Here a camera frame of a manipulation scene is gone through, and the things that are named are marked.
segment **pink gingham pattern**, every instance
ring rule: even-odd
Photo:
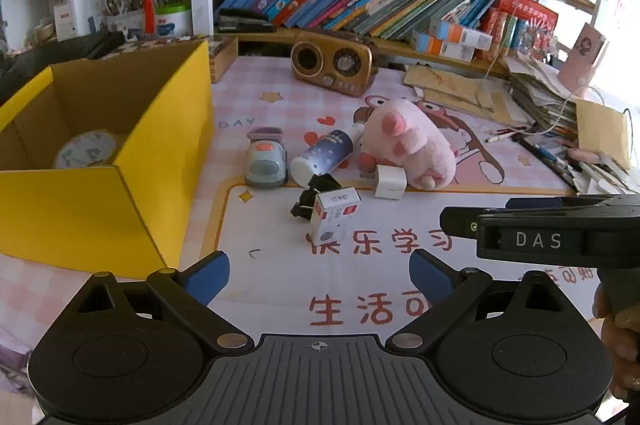
[[[418,100],[412,88],[402,85],[402,76],[399,71],[380,70],[366,96]],[[332,129],[349,127],[354,112],[367,105],[365,98],[351,98],[297,81],[291,72],[290,61],[279,58],[240,57],[211,89],[216,135],[191,209],[180,261],[182,269],[193,264],[200,254],[218,186],[229,177],[242,175],[248,146],[246,133],[251,128],[283,128],[290,159],[305,150],[306,133],[315,132],[321,136]],[[447,115],[466,122],[481,140],[486,138],[486,132],[500,128],[494,122],[453,110],[447,110]],[[326,124],[330,117],[335,119],[332,126]],[[564,183],[555,174],[517,144],[510,141],[487,144],[486,150],[504,169],[503,186],[565,190]],[[517,158],[523,158],[529,164],[525,165]],[[335,176],[338,180],[357,179],[359,173],[350,163],[348,169],[337,170]],[[464,177],[458,180],[461,186],[470,183],[470,190],[478,190],[475,181],[468,182]],[[18,341],[34,347],[88,277],[87,272],[0,254],[0,326]]]

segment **table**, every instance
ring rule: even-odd
[[[408,254],[404,251],[411,251],[415,243],[443,254],[441,257],[453,267],[489,265],[490,273],[500,278],[518,278],[527,269],[533,269],[531,265],[490,265],[486,261],[469,264],[474,261],[473,242],[456,239],[449,246],[449,239],[437,231],[433,220],[437,220],[439,208],[446,204],[504,206],[511,195],[567,195],[565,184],[511,141],[484,144],[486,133],[500,128],[498,124],[420,101],[412,88],[402,85],[402,75],[400,71],[382,69],[365,98],[351,98],[296,81],[287,59],[240,57],[219,83],[212,84],[216,135],[193,202],[180,268],[193,264],[216,246],[226,251],[232,277],[210,307],[252,334],[254,339],[259,338],[260,332],[377,332],[384,340],[428,307],[428,302],[415,293],[408,280]],[[302,153],[318,135],[351,125],[354,113],[358,112],[357,117],[366,116],[369,108],[384,102],[385,98],[418,102],[435,121],[460,152],[456,180],[445,193],[407,192],[400,202],[376,200],[360,180],[354,160],[348,160],[346,167],[338,169],[334,176],[343,184],[362,188],[363,219],[354,222],[359,225],[354,230],[363,233],[356,236],[355,245],[345,243],[340,253],[327,249],[314,252],[304,240],[306,222],[288,214],[302,190],[290,186],[256,192],[240,184],[248,147],[246,133],[257,126],[280,126],[292,158]],[[241,198],[245,192],[251,196],[249,202]],[[366,228],[365,223],[375,217],[372,214],[379,212],[375,208],[379,204],[385,204],[386,211],[397,217],[384,221],[385,228]],[[409,206],[420,209],[402,209]],[[260,214],[266,214],[262,223]],[[275,241],[275,237],[270,237],[263,246],[256,245],[256,239],[260,241],[259,236],[273,230],[273,225],[282,225],[271,232],[279,237]],[[413,243],[408,230],[416,237]],[[380,244],[373,243],[374,231],[380,231]],[[355,246],[360,247],[356,253]],[[369,246],[372,247],[369,254],[364,254]],[[270,264],[268,249],[276,250],[273,264]],[[593,272],[547,269],[588,317],[597,286]],[[387,283],[380,275],[386,270],[392,277]],[[286,271],[284,280],[279,271]],[[301,274],[291,275],[295,271]],[[88,277],[86,272],[0,254],[0,331],[4,330],[5,337],[10,333],[12,340],[33,348]],[[340,316],[344,318],[336,320],[341,320],[343,325],[311,324],[322,320],[323,313],[318,312],[322,311],[323,304],[329,303],[325,296],[342,301]],[[387,298],[391,305],[383,304]],[[294,310],[287,315],[281,311],[283,307]],[[394,319],[386,322],[388,315],[385,311],[380,313],[380,308],[392,312]],[[369,316],[361,323],[365,314]]]

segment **pink plush pig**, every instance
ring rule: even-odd
[[[373,110],[362,134],[358,168],[403,167],[417,189],[446,187],[456,173],[449,142],[431,120],[408,100],[391,100]]]

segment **human hand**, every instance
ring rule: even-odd
[[[604,318],[600,338],[613,361],[611,394],[628,401],[629,391],[640,391],[639,335],[636,334],[640,333],[640,303],[613,316],[609,297],[600,285],[593,302],[593,316]]]

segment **yellow box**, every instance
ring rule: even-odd
[[[125,137],[110,165],[51,168],[97,129]],[[132,278],[178,267],[212,135],[205,42],[47,68],[0,108],[0,253]]]

